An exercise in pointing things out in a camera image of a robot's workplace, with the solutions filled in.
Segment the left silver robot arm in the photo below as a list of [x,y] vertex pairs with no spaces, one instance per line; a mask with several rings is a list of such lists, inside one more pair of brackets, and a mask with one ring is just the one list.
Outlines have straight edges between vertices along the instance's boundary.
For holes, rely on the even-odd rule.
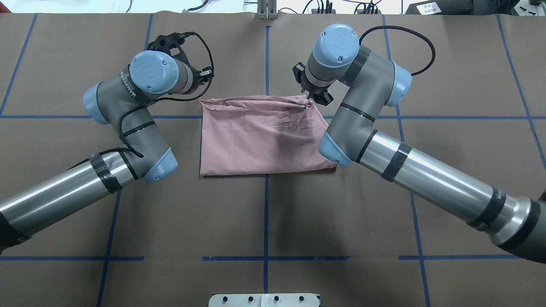
[[127,185],[156,182],[171,174],[177,160],[148,107],[170,95],[191,95],[210,87],[214,65],[197,70],[183,50],[170,47],[139,52],[129,64],[110,68],[111,78],[98,81],[83,94],[86,116],[74,120],[51,117],[45,137],[19,134],[37,163],[70,158],[81,147],[117,141],[115,148],[94,153],[65,172],[51,176],[21,194],[1,200],[1,250],[18,246],[74,212]]

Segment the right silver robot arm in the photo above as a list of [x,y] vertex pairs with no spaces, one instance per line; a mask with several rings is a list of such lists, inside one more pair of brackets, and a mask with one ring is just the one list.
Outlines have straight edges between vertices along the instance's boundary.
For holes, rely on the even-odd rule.
[[514,197],[374,128],[384,107],[396,107],[411,87],[413,73],[372,52],[363,39],[378,30],[400,30],[436,49],[429,38],[401,26],[376,26],[358,35],[336,23],[320,31],[306,64],[292,71],[308,99],[327,106],[329,87],[341,82],[348,92],[325,130],[319,153],[347,167],[357,163],[489,236],[505,252],[524,260],[546,261],[545,196]]

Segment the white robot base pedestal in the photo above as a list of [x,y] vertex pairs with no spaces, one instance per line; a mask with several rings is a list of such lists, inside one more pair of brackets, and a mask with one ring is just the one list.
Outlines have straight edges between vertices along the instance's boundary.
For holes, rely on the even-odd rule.
[[240,293],[212,295],[209,307],[321,307],[315,293]]

